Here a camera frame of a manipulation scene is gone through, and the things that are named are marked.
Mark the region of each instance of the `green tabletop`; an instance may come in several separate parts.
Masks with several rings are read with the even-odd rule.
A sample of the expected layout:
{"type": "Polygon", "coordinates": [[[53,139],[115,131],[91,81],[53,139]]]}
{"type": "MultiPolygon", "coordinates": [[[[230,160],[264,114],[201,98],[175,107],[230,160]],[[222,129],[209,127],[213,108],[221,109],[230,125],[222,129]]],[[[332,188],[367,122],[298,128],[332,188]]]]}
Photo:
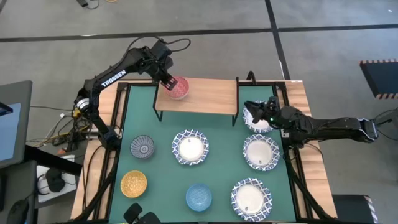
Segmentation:
{"type": "MultiPolygon", "coordinates": [[[[231,190],[248,177],[263,181],[271,191],[273,206],[265,221],[295,221],[283,158],[275,169],[267,172],[252,169],[243,158],[243,142],[255,134],[243,123],[243,103],[267,100],[272,96],[270,86],[239,87],[239,118],[235,127],[231,116],[219,114],[165,111],[159,122],[152,108],[154,94],[153,86],[131,86],[109,223],[124,222],[124,212],[136,202],[143,209],[141,215],[154,212],[162,222],[241,222],[231,206],[231,190]],[[172,154],[173,138],[184,129],[200,130],[208,138],[209,154],[199,165],[181,165],[172,154]],[[142,134],[155,143],[155,153],[147,160],[130,153],[132,140],[142,134]],[[146,191],[138,198],[125,197],[120,189],[122,177],[130,170],[139,170],[147,177],[146,191]],[[189,186],[197,183],[209,186],[213,194],[213,202],[204,212],[190,210],[185,202],[189,186]]],[[[274,130],[264,135],[279,145],[282,155],[280,132],[274,130]]]]}

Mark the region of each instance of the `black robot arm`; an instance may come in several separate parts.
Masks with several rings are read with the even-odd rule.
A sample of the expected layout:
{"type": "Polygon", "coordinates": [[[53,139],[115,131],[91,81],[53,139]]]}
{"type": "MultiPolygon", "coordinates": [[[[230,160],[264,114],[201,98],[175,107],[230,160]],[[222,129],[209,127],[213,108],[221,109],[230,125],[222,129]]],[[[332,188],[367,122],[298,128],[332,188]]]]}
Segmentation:
{"type": "Polygon", "coordinates": [[[105,148],[118,149],[120,140],[113,128],[105,125],[100,117],[98,107],[101,91],[132,72],[138,74],[146,72],[155,82],[161,82],[164,87],[171,90],[177,84],[173,76],[167,72],[173,64],[169,57],[171,53],[167,43],[162,39],[158,39],[152,48],[128,48],[117,64],[110,66],[93,79],[85,80],[83,88],[78,92],[75,105],[82,115],[98,128],[99,140],[105,148]]]}
{"type": "Polygon", "coordinates": [[[253,123],[266,120],[273,128],[289,134],[292,146],[303,147],[311,140],[352,139],[374,142],[377,139],[373,121],[358,118],[315,119],[292,106],[280,108],[278,98],[272,96],[267,103],[244,103],[252,114],[253,123]]]}

